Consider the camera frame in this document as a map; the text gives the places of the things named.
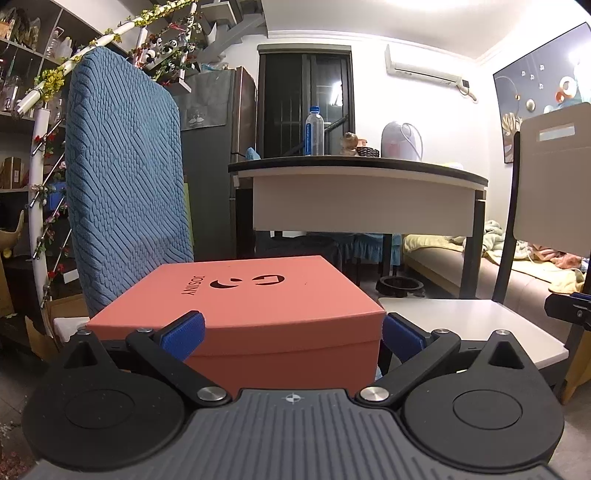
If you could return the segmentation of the white air conditioner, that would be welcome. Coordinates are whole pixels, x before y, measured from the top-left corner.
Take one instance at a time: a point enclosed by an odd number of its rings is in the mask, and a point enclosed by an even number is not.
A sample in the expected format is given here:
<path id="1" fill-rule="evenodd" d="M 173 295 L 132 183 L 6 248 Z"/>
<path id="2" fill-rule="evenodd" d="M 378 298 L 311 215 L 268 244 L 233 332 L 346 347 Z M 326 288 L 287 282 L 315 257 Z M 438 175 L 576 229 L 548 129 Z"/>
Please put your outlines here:
<path id="1" fill-rule="evenodd" d="M 385 51 L 386 72 L 391 76 L 407 76 L 425 82 L 438 83 L 459 91 L 477 101 L 470 81 L 460 70 L 438 59 L 435 52 L 425 48 L 406 51 L 402 44 L 390 43 Z"/>

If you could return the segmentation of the pink box lid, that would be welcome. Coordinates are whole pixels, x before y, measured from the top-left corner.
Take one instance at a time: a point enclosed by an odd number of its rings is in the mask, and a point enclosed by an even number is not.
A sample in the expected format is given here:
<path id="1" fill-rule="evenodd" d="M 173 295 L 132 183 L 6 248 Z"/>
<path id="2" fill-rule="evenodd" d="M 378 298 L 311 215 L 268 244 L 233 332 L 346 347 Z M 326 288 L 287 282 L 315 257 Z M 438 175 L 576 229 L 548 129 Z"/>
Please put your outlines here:
<path id="1" fill-rule="evenodd" d="M 385 311 L 321 256 L 167 264 L 94 315 L 88 327 L 119 339 L 204 317 L 200 356 L 351 349 L 377 358 Z"/>

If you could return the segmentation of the dark grey refrigerator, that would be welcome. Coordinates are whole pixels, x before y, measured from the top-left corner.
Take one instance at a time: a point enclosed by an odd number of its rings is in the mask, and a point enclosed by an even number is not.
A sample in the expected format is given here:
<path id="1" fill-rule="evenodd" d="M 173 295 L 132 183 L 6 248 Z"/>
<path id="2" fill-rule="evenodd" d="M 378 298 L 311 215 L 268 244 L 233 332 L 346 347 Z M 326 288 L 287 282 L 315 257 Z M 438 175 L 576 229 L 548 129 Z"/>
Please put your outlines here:
<path id="1" fill-rule="evenodd" d="M 193 257 L 235 258 L 235 187 L 228 167 L 256 146 L 256 83 L 245 68 L 187 79 L 179 109 L 182 161 L 188 184 Z"/>

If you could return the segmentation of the cardboard box on floor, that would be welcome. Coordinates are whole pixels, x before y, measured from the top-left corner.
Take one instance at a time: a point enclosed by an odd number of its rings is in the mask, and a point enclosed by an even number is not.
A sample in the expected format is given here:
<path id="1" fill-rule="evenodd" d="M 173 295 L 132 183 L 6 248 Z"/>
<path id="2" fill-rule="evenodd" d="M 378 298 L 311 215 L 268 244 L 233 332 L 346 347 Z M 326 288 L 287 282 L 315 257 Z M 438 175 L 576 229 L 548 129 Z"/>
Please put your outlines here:
<path id="1" fill-rule="evenodd" d="M 25 318 L 28 341 L 32 352 L 50 363 L 62 347 L 88 321 L 88 311 L 82 294 L 49 301 L 42 310 L 42 329 Z"/>

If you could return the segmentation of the clear water bottle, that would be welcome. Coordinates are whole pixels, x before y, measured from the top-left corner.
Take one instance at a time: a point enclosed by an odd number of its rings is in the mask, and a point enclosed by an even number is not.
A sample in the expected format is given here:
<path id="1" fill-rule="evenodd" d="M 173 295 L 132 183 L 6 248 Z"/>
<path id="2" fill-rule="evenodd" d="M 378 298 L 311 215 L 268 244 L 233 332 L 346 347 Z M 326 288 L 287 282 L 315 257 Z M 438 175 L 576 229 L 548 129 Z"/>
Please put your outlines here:
<path id="1" fill-rule="evenodd" d="M 325 154 L 325 122 L 318 106 L 311 106 L 304 123 L 304 155 Z"/>

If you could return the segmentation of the small brown figurine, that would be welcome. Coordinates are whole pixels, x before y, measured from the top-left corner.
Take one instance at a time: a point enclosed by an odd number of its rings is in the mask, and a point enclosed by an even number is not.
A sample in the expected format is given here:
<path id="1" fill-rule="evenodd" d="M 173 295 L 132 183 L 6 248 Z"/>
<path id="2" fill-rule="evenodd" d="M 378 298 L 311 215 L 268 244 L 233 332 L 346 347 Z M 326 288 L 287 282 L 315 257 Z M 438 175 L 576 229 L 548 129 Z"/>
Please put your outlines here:
<path id="1" fill-rule="evenodd" d="M 344 156 L 359 155 L 358 149 L 367 146 L 366 139 L 360 139 L 355 133 L 346 132 L 341 140 L 342 150 L 341 154 Z"/>

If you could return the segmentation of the framed wall painting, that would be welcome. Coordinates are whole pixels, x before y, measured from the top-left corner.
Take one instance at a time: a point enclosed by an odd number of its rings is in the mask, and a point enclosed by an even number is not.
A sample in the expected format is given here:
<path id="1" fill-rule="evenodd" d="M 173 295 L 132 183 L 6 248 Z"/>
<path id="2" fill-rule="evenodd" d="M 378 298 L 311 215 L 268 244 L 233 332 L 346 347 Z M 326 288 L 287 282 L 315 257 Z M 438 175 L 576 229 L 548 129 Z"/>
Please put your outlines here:
<path id="1" fill-rule="evenodd" d="M 590 100 L 590 26 L 583 23 L 546 42 L 493 75 L 504 162 L 514 157 L 522 123 Z"/>

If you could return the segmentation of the green stacked stools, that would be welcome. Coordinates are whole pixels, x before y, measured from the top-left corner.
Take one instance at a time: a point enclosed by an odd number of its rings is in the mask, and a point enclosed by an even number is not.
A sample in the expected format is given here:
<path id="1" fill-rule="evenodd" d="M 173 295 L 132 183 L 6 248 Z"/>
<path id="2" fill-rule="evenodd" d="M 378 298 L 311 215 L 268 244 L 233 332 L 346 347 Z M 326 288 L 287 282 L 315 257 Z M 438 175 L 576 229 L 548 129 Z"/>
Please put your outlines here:
<path id="1" fill-rule="evenodd" d="M 191 248 L 194 248 L 194 237 L 193 237 L 193 230 L 192 230 L 192 219 L 191 219 L 191 210 L 190 210 L 190 193 L 189 193 L 189 185 L 187 182 L 183 183 L 183 194 L 184 194 L 184 205 L 185 205 L 185 214 L 186 220 L 188 225 L 188 234 L 189 234 L 189 241 Z"/>

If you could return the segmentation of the black trash bin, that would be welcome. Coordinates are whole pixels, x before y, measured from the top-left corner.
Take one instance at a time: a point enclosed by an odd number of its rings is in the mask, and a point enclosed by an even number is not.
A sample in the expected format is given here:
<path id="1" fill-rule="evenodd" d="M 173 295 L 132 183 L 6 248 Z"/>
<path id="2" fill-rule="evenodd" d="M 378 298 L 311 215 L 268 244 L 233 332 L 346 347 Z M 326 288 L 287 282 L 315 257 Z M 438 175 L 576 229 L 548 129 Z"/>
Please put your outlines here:
<path id="1" fill-rule="evenodd" d="M 376 290 L 384 296 L 406 298 L 421 293 L 424 284 L 405 276 L 384 276 L 377 280 Z"/>

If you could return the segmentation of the pink cardboard box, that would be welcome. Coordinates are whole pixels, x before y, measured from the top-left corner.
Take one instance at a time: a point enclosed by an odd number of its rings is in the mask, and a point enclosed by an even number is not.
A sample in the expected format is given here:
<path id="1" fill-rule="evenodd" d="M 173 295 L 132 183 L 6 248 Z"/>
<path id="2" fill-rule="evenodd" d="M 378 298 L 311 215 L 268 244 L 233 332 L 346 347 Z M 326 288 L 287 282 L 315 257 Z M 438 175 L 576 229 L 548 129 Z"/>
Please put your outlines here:
<path id="1" fill-rule="evenodd" d="M 242 389 L 345 389 L 375 381 L 380 342 L 260 355 L 191 356 L 185 363 L 237 397 Z"/>

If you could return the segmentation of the blue cloth on table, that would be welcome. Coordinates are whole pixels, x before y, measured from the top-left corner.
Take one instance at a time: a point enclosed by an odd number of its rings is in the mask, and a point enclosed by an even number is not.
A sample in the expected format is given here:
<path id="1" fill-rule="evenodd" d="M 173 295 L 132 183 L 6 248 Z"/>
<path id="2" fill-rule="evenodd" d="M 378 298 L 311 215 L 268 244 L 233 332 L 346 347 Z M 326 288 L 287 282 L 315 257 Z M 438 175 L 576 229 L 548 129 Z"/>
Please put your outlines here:
<path id="1" fill-rule="evenodd" d="M 249 147 L 249 149 L 245 151 L 245 159 L 247 161 L 256 161 L 260 159 L 260 155 L 252 147 Z"/>

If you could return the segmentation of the white table with black top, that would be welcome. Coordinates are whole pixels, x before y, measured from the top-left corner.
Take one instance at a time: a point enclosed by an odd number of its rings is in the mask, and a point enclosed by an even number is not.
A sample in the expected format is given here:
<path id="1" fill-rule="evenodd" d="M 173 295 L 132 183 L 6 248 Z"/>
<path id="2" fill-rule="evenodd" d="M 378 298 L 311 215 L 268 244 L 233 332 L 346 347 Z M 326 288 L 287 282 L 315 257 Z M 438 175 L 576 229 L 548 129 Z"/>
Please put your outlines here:
<path id="1" fill-rule="evenodd" d="M 465 237 L 459 295 L 475 298 L 486 178 L 420 161 L 349 156 L 250 160 L 228 172 L 235 187 L 252 189 L 253 230 L 381 234 L 385 267 L 393 234 Z"/>

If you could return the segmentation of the white rice cooker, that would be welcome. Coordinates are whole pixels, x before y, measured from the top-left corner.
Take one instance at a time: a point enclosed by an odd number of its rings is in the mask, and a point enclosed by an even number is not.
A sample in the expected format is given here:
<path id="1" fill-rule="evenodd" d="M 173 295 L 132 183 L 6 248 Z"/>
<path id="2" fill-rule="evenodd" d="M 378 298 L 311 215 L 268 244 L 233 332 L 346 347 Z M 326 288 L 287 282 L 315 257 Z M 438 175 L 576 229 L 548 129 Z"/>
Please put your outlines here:
<path id="1" fill-rule="evenodd" d="M 422 135 L 413 124 L 391 122 L 385 126 L 381 140 L 383 158 L 422 161 L 423 154 Z"/>

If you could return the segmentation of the wooden shelf unit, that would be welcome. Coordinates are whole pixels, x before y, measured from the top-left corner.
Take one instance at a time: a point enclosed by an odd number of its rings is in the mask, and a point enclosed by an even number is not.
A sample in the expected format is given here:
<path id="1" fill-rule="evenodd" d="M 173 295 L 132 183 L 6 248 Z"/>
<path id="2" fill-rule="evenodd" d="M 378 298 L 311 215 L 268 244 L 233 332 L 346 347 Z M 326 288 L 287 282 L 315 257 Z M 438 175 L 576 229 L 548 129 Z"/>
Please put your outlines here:
<path id="1" fill-rule="evenodd" d="M 42 329 L 51 300 L 77 295 L 64 198 L 67 91 L 20 114 L 44 72 L 101 36 L 118 1 L 1 4 L 1 334 L 30 348 L 25 318 Z"/>

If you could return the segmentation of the dark woven basket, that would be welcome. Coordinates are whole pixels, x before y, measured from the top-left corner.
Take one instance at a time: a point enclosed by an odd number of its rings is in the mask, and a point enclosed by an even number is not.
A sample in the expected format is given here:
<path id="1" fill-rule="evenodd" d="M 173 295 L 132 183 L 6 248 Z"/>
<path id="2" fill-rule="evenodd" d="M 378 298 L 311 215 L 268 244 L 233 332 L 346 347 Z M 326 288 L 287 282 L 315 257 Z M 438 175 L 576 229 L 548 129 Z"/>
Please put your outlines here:
<path id="1" fill-rule="evenodd" d="M 369 157 L 369 158 L 379 158 L 380 157 L 380 151 L 375 149 L 375 148 L 370 148 L 370 147 L 356 147 L 356 154 L 358 154 L 361 157 Z"/>

